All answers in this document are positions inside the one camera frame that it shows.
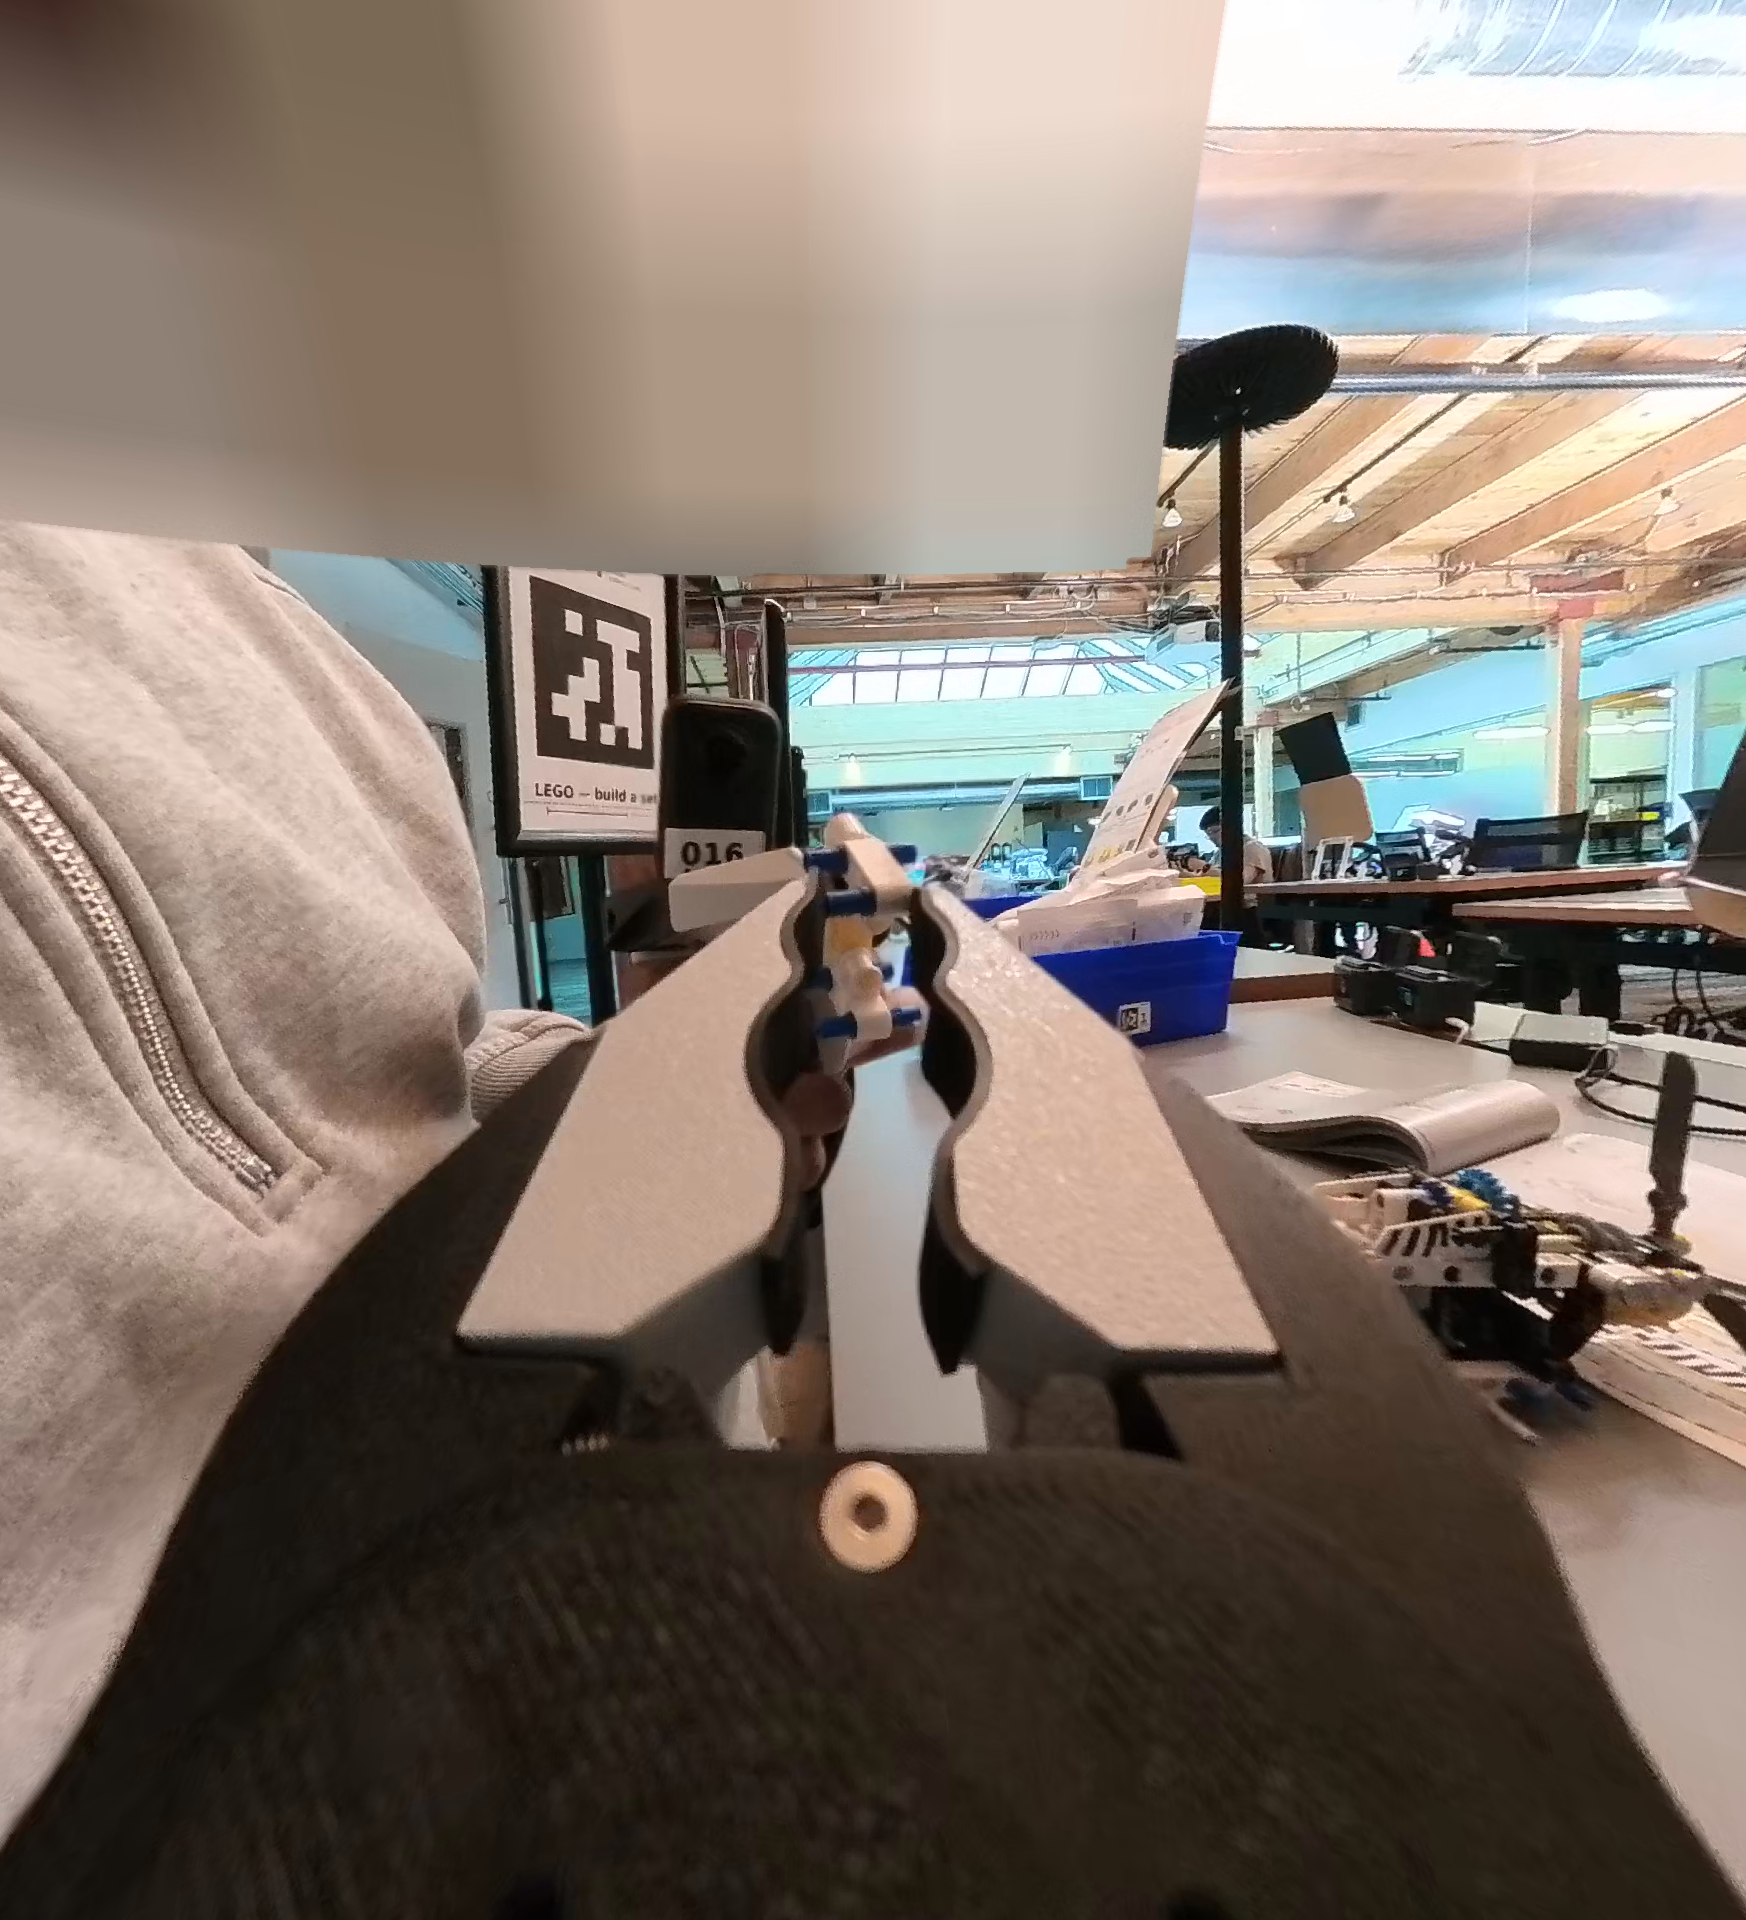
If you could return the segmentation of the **skylight windows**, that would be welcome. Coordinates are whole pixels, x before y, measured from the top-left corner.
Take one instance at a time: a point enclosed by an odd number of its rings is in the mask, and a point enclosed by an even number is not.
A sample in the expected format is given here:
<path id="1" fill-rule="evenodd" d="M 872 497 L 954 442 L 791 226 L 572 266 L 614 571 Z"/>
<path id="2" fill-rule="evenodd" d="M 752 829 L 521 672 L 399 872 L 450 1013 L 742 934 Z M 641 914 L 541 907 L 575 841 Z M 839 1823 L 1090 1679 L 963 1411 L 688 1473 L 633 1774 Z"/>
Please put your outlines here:
<path id="1" fill-rule="evenodd" d="M 1209 660 L 1156 655 L 1130 635 L 908 648 L 801 648 L 791 708 L 886 708 L 1101 696 L 1183 696 L 1215 680 Z"/>

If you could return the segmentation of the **flat metal air duct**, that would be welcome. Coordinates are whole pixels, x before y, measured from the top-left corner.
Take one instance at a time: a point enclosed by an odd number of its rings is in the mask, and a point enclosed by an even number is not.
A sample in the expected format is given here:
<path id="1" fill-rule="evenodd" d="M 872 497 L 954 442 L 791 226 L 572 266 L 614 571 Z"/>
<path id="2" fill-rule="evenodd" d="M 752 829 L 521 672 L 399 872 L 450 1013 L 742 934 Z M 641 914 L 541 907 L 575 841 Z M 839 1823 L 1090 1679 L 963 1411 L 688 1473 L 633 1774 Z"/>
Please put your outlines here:
<path id="1" fill-rule="evenodd" d="M 1180 334 L 1746 332 L 1746 133 L 1226 129 Z"/>

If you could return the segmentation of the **white yellow blue lego assembly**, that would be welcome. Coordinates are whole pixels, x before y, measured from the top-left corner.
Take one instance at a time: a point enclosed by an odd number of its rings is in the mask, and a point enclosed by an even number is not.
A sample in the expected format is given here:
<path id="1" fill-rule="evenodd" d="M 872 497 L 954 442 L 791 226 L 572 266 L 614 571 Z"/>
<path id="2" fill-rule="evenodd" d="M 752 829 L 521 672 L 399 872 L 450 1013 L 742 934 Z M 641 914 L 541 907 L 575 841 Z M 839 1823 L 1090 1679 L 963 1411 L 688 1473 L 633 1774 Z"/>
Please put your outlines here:
<path id="1" fill-rule="evenodd" d="M 819 1065 L 835 1078 L 922 1044 L 927 1003 L 896 981 L 886 947 L 908 922 L 915 855 L 837 811 L 810 853 L 822 945 L 810 981 Z"/>

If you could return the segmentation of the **white instruction booklet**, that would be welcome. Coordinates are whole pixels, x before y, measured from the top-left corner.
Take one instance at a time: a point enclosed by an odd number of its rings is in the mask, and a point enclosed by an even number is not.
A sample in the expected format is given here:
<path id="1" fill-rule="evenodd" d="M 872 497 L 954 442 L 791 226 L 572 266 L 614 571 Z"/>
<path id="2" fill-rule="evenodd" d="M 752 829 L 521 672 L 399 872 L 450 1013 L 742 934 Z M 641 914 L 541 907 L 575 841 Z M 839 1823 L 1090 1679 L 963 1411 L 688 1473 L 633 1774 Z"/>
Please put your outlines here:
<path id="1" fill-rule="evenodd" d="M 1437 1092 L 1374 1092 L 1286 1074 L 1212 1096 L 1218 1114 L 1270 1150 L 1330 1163 L 1445 1174 L 1558 1136 L 1556 1101 L 1509 1080 Z"/>

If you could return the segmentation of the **black pole with toothed disc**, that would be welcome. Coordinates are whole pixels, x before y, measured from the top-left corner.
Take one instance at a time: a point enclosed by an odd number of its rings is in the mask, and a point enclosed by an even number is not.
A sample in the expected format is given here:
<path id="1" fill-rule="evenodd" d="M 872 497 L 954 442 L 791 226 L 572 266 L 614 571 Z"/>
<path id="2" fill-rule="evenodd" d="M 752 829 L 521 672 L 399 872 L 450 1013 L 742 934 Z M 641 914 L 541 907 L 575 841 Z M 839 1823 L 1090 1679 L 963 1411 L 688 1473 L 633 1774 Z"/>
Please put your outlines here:
<path id="1" fill-rule="evenodd" d="M 1220 646 L 1222 681 L 1237 692 L 1218 713 L 1222 807 L 1245 829 L 1245 459 L 1244 442 L 1316 405 L 1341 369 L 1334 342 L 1317 328 L 1245 328 L 1177 352 L 1167 446 L 1220 457 Z M 1237 930 L 1237 870 L 1222 877 L 1220 921 Z"/>

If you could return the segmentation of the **blue plastic bin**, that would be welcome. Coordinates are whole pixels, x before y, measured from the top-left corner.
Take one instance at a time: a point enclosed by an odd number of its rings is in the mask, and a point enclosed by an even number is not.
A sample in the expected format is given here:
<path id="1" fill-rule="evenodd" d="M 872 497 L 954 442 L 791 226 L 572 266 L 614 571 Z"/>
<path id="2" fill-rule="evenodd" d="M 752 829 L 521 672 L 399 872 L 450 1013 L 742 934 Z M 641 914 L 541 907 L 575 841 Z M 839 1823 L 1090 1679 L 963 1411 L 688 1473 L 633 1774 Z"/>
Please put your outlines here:
<path id="1" fill-rule="evenodd" d="M 1034 896 L 1038 895 L 980 899 L 967 907 L 992 925 L 996 914 Z M 1233 930 L 1204 922 L 1198 936 L 1171 943 L 1023 957 L 1132 1044 L 1157 1045 L 1222 1034 L 1235 976 L 1237 939 Z"/>

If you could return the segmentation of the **framed marker sign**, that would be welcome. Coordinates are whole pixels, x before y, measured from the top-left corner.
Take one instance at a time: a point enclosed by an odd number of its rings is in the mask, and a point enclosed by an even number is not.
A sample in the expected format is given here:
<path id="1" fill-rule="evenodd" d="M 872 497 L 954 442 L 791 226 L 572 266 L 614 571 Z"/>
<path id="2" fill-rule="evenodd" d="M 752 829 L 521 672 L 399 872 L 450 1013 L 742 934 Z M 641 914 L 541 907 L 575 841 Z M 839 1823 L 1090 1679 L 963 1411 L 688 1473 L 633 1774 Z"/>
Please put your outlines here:
<path id="1" fill-rule="evenodd" d="M 499 853 L 653 853 L 675 690 L 663 574 L 490 566 Z"/>

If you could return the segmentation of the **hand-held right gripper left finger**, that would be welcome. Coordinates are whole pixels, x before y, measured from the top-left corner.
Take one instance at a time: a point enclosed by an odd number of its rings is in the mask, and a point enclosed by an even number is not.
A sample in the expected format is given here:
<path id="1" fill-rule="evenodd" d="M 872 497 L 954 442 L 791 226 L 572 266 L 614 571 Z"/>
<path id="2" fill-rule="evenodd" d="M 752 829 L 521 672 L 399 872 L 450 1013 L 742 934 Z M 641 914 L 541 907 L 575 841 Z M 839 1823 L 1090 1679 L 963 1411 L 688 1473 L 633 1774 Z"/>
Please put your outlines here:
<path id="1" fill-rule="evenodd" d="M 806 1312 L 806 1153 L 822 908 L 797 877 L 608 1021 L 463 1311 L 478 1352 L 718 1399 Z"/>

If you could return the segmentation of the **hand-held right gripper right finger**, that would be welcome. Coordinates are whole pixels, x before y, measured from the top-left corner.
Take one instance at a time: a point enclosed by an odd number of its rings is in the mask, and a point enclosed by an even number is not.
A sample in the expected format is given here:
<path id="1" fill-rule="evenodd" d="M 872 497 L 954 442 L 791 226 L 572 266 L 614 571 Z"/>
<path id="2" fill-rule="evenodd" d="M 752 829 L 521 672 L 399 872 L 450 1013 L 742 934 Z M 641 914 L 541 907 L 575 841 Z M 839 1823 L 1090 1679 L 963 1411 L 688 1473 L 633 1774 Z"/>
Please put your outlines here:
<path id="1" fill-rule="evenodd" d="M 1139 1050 L 958 896 L 911 908 L 933 1150 L 920 1308 L 944 1372 L 1278 1368 L 1274 1331 Z"/>

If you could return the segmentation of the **black device box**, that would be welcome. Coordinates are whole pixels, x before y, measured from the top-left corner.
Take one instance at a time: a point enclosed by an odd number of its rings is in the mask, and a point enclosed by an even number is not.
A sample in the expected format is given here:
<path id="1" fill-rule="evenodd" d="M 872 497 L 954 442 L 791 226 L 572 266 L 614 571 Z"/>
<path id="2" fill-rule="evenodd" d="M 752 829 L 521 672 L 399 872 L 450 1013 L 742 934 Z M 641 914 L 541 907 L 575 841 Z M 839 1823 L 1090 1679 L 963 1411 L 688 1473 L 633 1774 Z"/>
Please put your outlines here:
<path id="1" fill-rule="evenodd" d="M 1411 926 L 1382 926 L 1372 957 L 1341 957 L 1332 998 L 1344 1013 L 1391 1019 L 1422 1032 L 1470 1027 L 1507 961 L 1502 939 L 1456 930 L 1441 952 Z"/>

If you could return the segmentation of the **zebra striped lego helicopter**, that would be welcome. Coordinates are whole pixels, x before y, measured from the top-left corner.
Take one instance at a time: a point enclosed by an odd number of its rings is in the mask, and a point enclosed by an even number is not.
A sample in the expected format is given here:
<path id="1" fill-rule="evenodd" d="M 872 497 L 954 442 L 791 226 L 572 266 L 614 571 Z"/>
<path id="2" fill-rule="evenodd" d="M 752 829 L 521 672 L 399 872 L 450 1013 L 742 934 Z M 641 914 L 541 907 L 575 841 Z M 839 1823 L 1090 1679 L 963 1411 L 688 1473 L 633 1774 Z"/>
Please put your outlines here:
<path id="1" fill-rule="evenodd" d="M 1408 1296 L 1446 1356 L 1509 1368 L 1509 1382 L 1580 1399 L 1573 1358 L 1619 1325 L 1662 1326 L 1702 1308 L 1746 1352 L 1746 1286 L 1681 1234 L 1700 1074 L 1687 1053 L 1659 1074 L 1642 1230 L 1524 1202 L 1479 1166 L 1332 1179 L 1317 1200 Z"/>

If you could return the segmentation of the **leaning instruction card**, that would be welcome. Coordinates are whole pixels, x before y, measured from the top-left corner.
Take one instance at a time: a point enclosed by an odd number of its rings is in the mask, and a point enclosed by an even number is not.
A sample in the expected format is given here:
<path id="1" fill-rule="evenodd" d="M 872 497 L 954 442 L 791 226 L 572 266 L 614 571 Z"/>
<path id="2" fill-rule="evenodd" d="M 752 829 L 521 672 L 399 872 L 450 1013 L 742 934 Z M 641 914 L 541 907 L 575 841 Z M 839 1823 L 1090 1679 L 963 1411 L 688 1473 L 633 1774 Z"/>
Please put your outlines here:
<path id="1" fill-rule="evenodd" d="M 1191 745 L 1235 692 L 1235 681 L 1222 681 L 1171 708 L 1150 727 L 1101 809 L 1099 827 L 1078 865 L 1078 880 L 1101 878 L 1112 870 L 1125 872 L 1136 860 L 1151 860 L 1165 816 L 1177 803 L 1177 771 Z"/>

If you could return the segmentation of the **black metal frame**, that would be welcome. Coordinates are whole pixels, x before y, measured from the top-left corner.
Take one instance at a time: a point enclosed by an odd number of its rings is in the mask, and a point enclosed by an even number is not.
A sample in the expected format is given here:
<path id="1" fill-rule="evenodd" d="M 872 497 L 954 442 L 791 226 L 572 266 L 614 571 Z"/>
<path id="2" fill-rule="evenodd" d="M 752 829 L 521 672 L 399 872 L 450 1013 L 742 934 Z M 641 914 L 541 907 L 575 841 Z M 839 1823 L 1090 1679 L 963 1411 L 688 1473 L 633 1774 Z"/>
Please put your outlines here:
<path id="1" fill-rule="evenodd" d="M 773 708 L 791 708 L 789 612 L 776 595 L 718 593 L 718 653 L 726 696 Z"/>

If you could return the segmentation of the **long wooden desk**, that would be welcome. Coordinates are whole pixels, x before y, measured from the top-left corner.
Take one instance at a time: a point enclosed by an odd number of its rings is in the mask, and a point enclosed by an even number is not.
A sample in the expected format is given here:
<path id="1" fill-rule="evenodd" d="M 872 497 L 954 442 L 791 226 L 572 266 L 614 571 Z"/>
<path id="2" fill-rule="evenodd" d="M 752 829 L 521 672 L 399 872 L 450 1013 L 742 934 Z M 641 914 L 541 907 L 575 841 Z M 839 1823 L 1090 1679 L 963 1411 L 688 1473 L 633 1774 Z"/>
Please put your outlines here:
<path id="1" fill-rule="evenodd" d="M 1313 925 L 1319 952 L 1344 939 L 1362 949 L 1371 930 L 1380 957 L 1448 961 L 1456 936 L 1493 934 L 1520 968 L 1521 1004 L 1600 1018 L 1619 1015 L 1628 964 L 1677 967 L 1706 936 L 1657 866 L 1281 880 L 1260 889 L 1260 908 L 1272 922 Z"/>

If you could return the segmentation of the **black computer monitor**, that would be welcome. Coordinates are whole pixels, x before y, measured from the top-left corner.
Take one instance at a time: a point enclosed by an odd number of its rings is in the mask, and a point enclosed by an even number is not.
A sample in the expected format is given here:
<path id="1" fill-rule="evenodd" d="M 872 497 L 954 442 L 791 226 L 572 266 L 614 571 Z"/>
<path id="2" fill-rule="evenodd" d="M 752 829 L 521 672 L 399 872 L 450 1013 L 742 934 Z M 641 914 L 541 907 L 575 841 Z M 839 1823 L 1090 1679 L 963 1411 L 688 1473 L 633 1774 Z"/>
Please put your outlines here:
<path id="1" fill-rule="evenodd" d="M 1524 819 L 1476 820 L 1467 848 L 1473 875 L 1535 875 L 1573 870 L 1581 863 L 1590 814 L 1585 809 Z"/>

